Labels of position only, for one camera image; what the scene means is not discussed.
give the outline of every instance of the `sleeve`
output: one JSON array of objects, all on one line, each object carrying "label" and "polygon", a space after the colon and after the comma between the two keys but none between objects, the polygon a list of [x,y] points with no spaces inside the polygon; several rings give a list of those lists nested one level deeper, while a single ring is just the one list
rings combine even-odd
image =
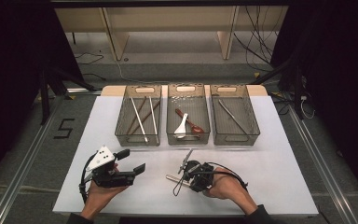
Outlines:
[{"label": "sleeve", "polygon": [[285,224],[285,222],[272,219],[261,204],[251,215],[245,217],[245,224]]},{"label": "sleeve", "polygon": [[94,222],[84,217],[71,213],[66,224],[93,224]]}]

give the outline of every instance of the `spoon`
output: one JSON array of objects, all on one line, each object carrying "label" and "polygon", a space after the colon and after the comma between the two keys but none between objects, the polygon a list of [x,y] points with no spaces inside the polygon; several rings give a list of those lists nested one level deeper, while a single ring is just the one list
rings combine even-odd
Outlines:
[{"label": "spoon", "polygon": [[[183,116],[184,116],[184,115],[183,115],[183,112],[182,112],[180,109],[178,109],[178,108],[175,109],[175,112],[176,112],[176,114],[178,114],[180,117],[183,117]],[[203,131],[203,129],[202,129],[200,126],[197,126],[197,125],[195,125],[194,123],[192,123],[192,122],[190,121],[190,119],[186,119],[186,121],[187,121],[187,123],[190,125],[190,127],[191,127],[191,132],[192,132],[192,133],[205,133],[205,131]]]},{"label": "spoon", "polygon": [[187,119],[187,114],[184,114],[182,118],[182,122],[174,132],[176,138],[184,138],[186,136],[186,119]]}]

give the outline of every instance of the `metal rail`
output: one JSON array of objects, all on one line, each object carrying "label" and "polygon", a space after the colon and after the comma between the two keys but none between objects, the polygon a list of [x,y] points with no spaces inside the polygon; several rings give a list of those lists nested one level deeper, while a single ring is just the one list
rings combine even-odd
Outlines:
[{"label": "metal rail", "polygon": [[293,122],[295,123],[298,132],[300,133],[307,150],[312,158],[316,169],[319,172],[319,175],[326,186],[330,197],[332,198],[336,208],[341,215],[341,218],[345,224],[356,224],[358,220],[351,209],[351,205],[347,198],[345,197],[344,193],[342,192],[341,187],[339,186],[338,182],[334,178],[330,168],[328,167],[326,161],[322,153],[320,152],[318,146],[316,145],[315,141],[310,134],[304,120],[299,120],[298,116],[294,109],[290,106],[290,116],[292,117]]},{"label": "metal rail", "polygon": [[47,132],[51,126],[52,121],[54,120],[55,114],[62,105],[63,99],[63,96],[57,96],[54,100],[51,107],[51,116],[48,117],[44,125],[40,126],[39,131],[37,132],[33,143],[30,145],[26,155],[24,156],[19,169],[13,176],[13,179],[7,187],[6,192],[2,196],[0,200],[0,223],[5,221],[11,205],[14,203],[21,185],[24,182],[32,164],[34,163],[34,159],[36,158],[37,153],[43,144],[43,141],[46,138]]}]

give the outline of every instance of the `electrical cable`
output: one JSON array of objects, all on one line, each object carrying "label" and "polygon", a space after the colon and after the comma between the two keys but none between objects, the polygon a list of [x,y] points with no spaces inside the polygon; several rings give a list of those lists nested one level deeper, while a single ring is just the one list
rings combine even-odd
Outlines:
[{"label": "electrical cable", "polygon": [[321,206],[318,204],[318,212],[322,215],[324,220],[327,222],[327,224],[331,224],[331,222],[328,220],[327,216],[322,212]]},{"label": "electrical cable", "polygon": [[81,57],[83,57],[83,56],[86,55],[86,54],[89,54],[89,55],[92,55],[92,56],[99,56],[100,58],[98,58],[98,59],[96,59],[96,60],[94,60],[94,61],[91,61],[91,62],[89,62],[89,63],[79,63],[79,64],[91,64],[91,63],[98,62],[98,61],[100,61],[100,60],[103,58],[103,55],[102,55],[102,54],[93,54],[93,53],[88,53],[88,52],[82,53],[82,54],[80,54],[79,56],[75,56],[75,58],[81,58]]},{"label": "electrical cable", "polygon": [[304,110],[304,108],[303,108],[304,101],[305,101],[305,100],[302,100],[302,101],[301,101],[301,110],[302,110],[304,116],[305,116],[307,119],[313,119],[313,117],[315,117],[315,110],[312,111],[312,114],[311,114],[311,116],[309,117],[309,116],[307,115],[308,112],[306,113],[305,110]]},{"label": "electrical cable", "polygon": [[286,115],[286,114],[288,114],[289,113],[289,108],[287,108],[287,106],[293,105],[295,103],[294,100],[288,100],[288,99],[286,99],[284,97],[281,97],[281,96],[279,96],[279,95],[277,95],[275,93],[272,93],[272,92],[268,92],[268,95],[271,96],[272,98],[278,99],[278,101],[273,101],[274,104],[284,103],[284,106],[280,110],[278,110],[278,115]]},{"label": "electrical cable", "polygon": [[[245,9],[246,9],[246,12],[247,12],[247,14],[248,14],[248,17],[249,17],[249,19],[250,19],[250,21],[251,21],[251,23],[252,23],[252,26],[254,27],[254,30],[252,31],[252,34],[253,34],[253,36],[257,39],[257,41],[259,42],[260,47],[261,47],[260,50],[261,50],[263,56],[265,57],[265,59],[267,60],[267,57],[266,57],[266,55],[265,55],[265,53],[264,53],[264,50],[263,50],[263,46],[264,46],[266,49],[269,49],[269,48],[267,47],[267,45],[264,43],[263,39],[261,38],[260,32],[259,32],[259,30],[258,30],[258,28],[257,28],[257,27],[258,27],[258,24],[255,24],[255,23],[254,23],[254,20],[252,19],[251,14],[249,13],[248,7],[245,7]],[[259,17],[259,9],[260,9],[260,7],[257,7],[257,8],[256,8],[256,19],[257,19],[257,23],[258,23],[258,17]]]},{"label": "electrical cable", "polygon": [[266,22],[266,17],[267,14],[269,13],[269,6],[267,6],[267,10],[266,13],[264,14],[264,20],[263,23],[261,23],[261,31],[263,32],[263,40],[265,41],[266,39],[264,38],[264,23]]},{"label": "electrical cable", "polygon": [[248,186],[248,184],[247,184],[247,183],[245,184],[239,175],[237,175],[237,174],[236,174],[235,172],[233,172],[232,170],[228,169],[226,166],[223,166],[223,165],[218,164],[218,163],[215,163],[215,162],[205,162],[205,163],[207,163],[207,164],[214,164],[214,165],[217,165],[217,166],[221,166],[221,167],[223,167],[223,168],[229,170],[231,173],[225,172],[225,171],[211,171],[211,172],[202,172],[202,171],[200,171],[200,172],[188,173],[188,172],[185,172],[185,170],[184,170],[184,173],[183,173],[181,179],[177,182],[176,186],[173,188],[173,191],[172,191],[172,192],[173,192],[173,195],[174,195],[174,196],[178,196],[179,191],[180,191],[180,189],[181,189],[181,187],[182,187],[182,185],[183,185],[183,182],[185,181],[185,175],[186,175],[186,174],[188,174],[188,175],[190,175],[190,176],[193,176],[193,177],[194,177],[195,175],[229,175],[229,176],[231,176],[231,177],[236,178],[236,179],[240,182],[241,186],[242,186],[246,191],[248,191],[248,189],[246,188],[246,187]]},{"label": "electrical cable", "polygon": [[84,165],[83,172],[82,172],[81,179],[80,179],[79,191],[83,198],[84,203],[86,203],[86,200],[87,200],[86,183],[89,182],[89,181],[84,182],[84,177],[86,175],[86,168],[89,166],[92,159],[94,159],[95,155],[96,155],[96,153],[94,155],[92,155],[91,157],[89,157],[89,159],[87,160],[86,164]]},{"label": "electrical cable", "polygon": [[140,83],[145,83],[145,84],[153,84],[153,83],[165,83],[165,84],[168,84],[168,83],[170,83],[170,81],[141,81],[141,80],[136,80],[136,79],[125,78],[125,77],[123,77],[120,64],[117,61],[115,61],[115,62],[117,64],[117,66],[118,66],[120,77],[123,80],[132,81],[132,82],[140,82]]},{"label": "electrical cable", "polygon": [[269,37],[272,35],[272,33],[275,33],[276,36],[279,35],[279,34],[277,34],[277,31],[275,30],[275,28],[277,27],[278,22],[279,22],[279,20],[281,19],[282,13],[283,13],[283,6],[281,6],[281,12],[280,12],[280,14],[279,14],[279,16],[278,16],[278,19],[277,19],[276,22],[275,22],[274,27],[272,27],[271,32],[270,32],[269,35],[264,39],[264,41],[266,41],[267,39],[269,39]]},{"label": "electrical cable", "polygon": [[98,76],[97,74],[94,74],[94,73],[84,73],[82,75],[83,76],[95,76],[95,77],[98,77],[98,78],[102,79],[103,81],[106,81],[106,77],[100,77],[100,76]]},{"label": "electrical cable", "polygon": [[262,60],[263,62],[270,64],[269,61],[265,60],[264,58],[262,58],[260,55],[258,55],[256,52],[252,51],[251,49],[249,49],[249,47],[245,46],[240,39],[237,37],[237,34],[234,33],[235,38],[238,40],[238,42],[240,42],[241,46],[243,48],[245,48],[246,50],[249,50],[251,53],[254,54],[254,56],[256,56],[257,58],[259,58],[260,60]]}]

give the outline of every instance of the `black cable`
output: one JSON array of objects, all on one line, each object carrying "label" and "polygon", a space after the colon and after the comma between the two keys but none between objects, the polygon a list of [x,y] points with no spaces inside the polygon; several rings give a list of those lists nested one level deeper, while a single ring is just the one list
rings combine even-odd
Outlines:
[{"label": "black cable", "polygon": [[[264,15],[264,18],[267,17],[267,12],[268,12],[268,11],[269,11],[269,7],[268,7],[267,10],[266,10],[266,13],[265,13],[265,15]],[[261,35],[260,35],[260,27],[259,27],[259,24],[258,24],[258,17],[260,16],[260,12],[261,12],[261,6],[258,6],[258,16],[257,16],[257,32],[258,32],[258,36],[260,37],[260,40],[261,40],[263,46],[266,48],[267,53],[269,54],[269,57],[272,57],[272,54],[271,54],[272,49],[270,49],[269,47],[267,47],[267,44],[266,44],[265,39],[264,39],[264,28],[263,28],[263,26],[264,26],[265,20],[263,20],[263,23],[261,24],[261,27],[262,27],[262,28],[261,28],[261,31],[263,32],[263,37],[261,37]]]},{"label": "black cable", "polygon": [[245,184],[243,182],[243,180],[238,176],[238,175],[234,175],[232,173],[229,173],[229,172],[224,172],[224,171],[211,171],[211,172],[194,172],[194,173],[191,173],[192,175],[229,175],[229,176],[232,176],[234,178],[236,178],[241,186],[246,190],[248,191],[248,189],[246,188],[248,186],[248,184]]},{"label": "black cable", "polygon": [[280,12],[280,14],[279,14],[279,16],[278,16],[277,22],[275,22],[275,25],[274,25],[274,27],[272,27],[271,32],[269,33],[269,35],[268,35],[264,40],[267,40],[267,39],[272,35],[273,32],[275,33],[276,36],[279,35],[279,34],[275,31],[275,28],[277,27],[278,22],[279,22],[279,20],[281,19],[282,13],[283,13],[283,6],[281,6],[281,12]]},{"label": "black cable", "polygon": [[263,31],[263,41],[266,40],[264,38],[264,23],[266,23],[267,14],[269,13],[269,6],[267,6],[266,13],[264,14],[263,23],[261,23],[261,31]]},{"label": "black cable", "polygon": [[[250,19],[250,21],[252,23],[252,26],[254,27],[254,31],[252,32],[252,35],[257,39],[257,41],[259,42],[260,46],[264,46],[266,49],[269,49],[269,47],[267,47],[267,45],[264,43],[263,39],[261,38],[261,35],[260,35],[258,29],[256,28],[256,25],[255,25],[255,23],[254,23],[254,21],[253,21],[253,19],[251,17],[251,14],[249,13],[248,7],[245,7],[245,9],[246,9],[246,12],[248,13],[248,17],[249,17],[249,19]],[[257,20],[258,20],[259,10],[257,10],[256,16],[257,16]],[[263,51],[262,47],[261,47],[261,51],[262,51],[263,56],[267,60],[267,57],[264,54],[264,51]]]},{"label": "black cable", "polygon": [[245,45],[240,41],[240,39],[237,37],[237,35],[236,35],[235,33],[234,33],[234,36],[235,36],[235,38],[238,40],[238,42],[240,42],[240,44],[241,44],[241,46],[242,46],[243,48],[245,48],[246,50],[249,50],[251,53],[254,54],[254,56],[256,56],[257,58],[261,59],[263,62],[265,62],[265,63],[267,63],[267,64],[270,64],[269,61],[265,60],[265,59],[262,58],[260,55],[258,55],[256,52],[254,52],[254,51],[252,51],[251,49],[249,49],[248,46],[245,46]]},{"label": "black cable", "polygon": [[282,113],[282,111],[289,105],[290,104],[284,104],[284,106],[278,111],[278,115],[287,115],[287,113],[289,113],[289,108],[287,108],[286,112]]},{"label": "black cable", "polygon": [[98,76],[97,74],[94,74],[94,73],[84,73],[82,75],[83,76],[95,76],[95,77],[98,77],[98,78],[102,79],[103,81],[106,81],[106,77],[100,77],[100,76]]},{"label": "black cable", "polygon": [[94,155],[90,156],[89,159],[87,160],[86,164],[84,165],[83,172],[82,172],[81,179],[80,179],[79,191],[83,198],[84,203],[86,203],[86,200],[87,200],[87,192],[86,192],[86,183],[87,182],[84,182],[84,176],[86,174],[86,168],[89,166],[92,159],[94,159],[95,155],[96,155],[96,153]]},{"label": "black cable", "polygon": [[86,55],[86,54],[89,54],[89,55],[92,55],[92,56],[99,56],[100,58],[92,61],[92,62],[89,62],[89,63],[79,63],[79,64],[91,64],[91,63],[95,63],[95,62],[98,62],[100,61],[102,58],[103,58],[103,55],[102,54],[92,54],[92,53],[88,53],[88,52],[85,52],[85,53],[82,53],[80,54],[79,56],[75,56],[75,58],[80,58],[80,57],[83,57],[83,55]]},{"label": "black cable", "polygon": [[318,212],[319,214],[322,215],[322,217],[324,218],[324,220],[327,222],[327,224],[331,224],[331,222],[327,219],[327,216],[322,212],[321,210],[321,206],[318,204]]},{"label": "black cable", "polygon": [[182,178],[178,181],[175,188],[173,188],[173,195],[178,196],[180,189],[182,188],[183,181],[185,181],[185,174],[182,175]]},{"label": "black cable", "polygon": [[235,173],[234,171],[232,171],[232,170],[228,169],[226,166],[221,165],[221,164],[216,163],[216,162],[210,161],[210,162],[206,162],[206,163],[207,163],[207,164],[217,165],[217,166],[220,166],[220,167],[225,168],[226,170],[229,170],[232,174],[234,174],[234,175],[237,177],[237,179],[240,181],[240,183],[243,183],[243,185],[245,186],[244,188],[246,189],[247,184],[245,185],[245,183],[242,181],[241,177],[240,177],[239,175],[237,175],[237,173]]},{"label": "black cable", "polygon": [[284,101],[284,102],[294,102],[294,100],[286,99],[286,98],[281,97],[280,95],[277,95],[277,94],[272,93],[272,92],[268,92],[268,95],[271,96],[271,97],[274,97],[274,98],[276,98],[278,100]]}]

